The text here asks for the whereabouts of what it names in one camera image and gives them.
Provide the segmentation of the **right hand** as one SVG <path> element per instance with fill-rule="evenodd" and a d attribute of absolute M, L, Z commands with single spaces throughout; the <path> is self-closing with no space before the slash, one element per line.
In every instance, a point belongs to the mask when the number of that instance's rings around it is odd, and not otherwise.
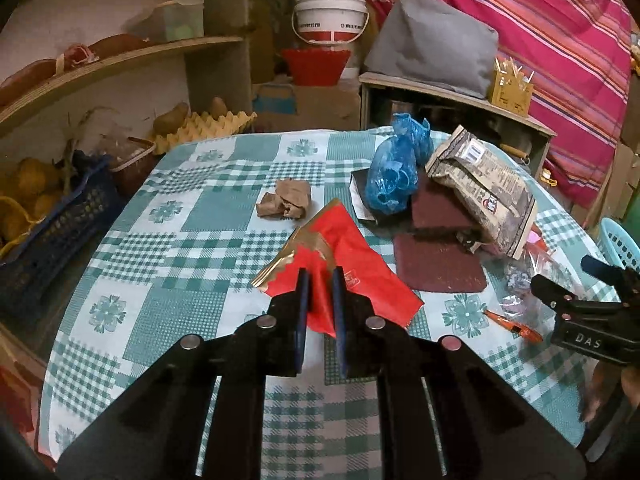
<path fill-rule="evenodd" d="M 586 392 L 582 396 L 582 412 L 580 419 L 583 422 L 591 422 L 602 408 L 617 384 L 620 384 L 623 393 L 635 410 L 639 406 L 640 376 L 639 369 L 635 366 L 620 368 L 617 365 L 599 362 L 593 370 Z"/>

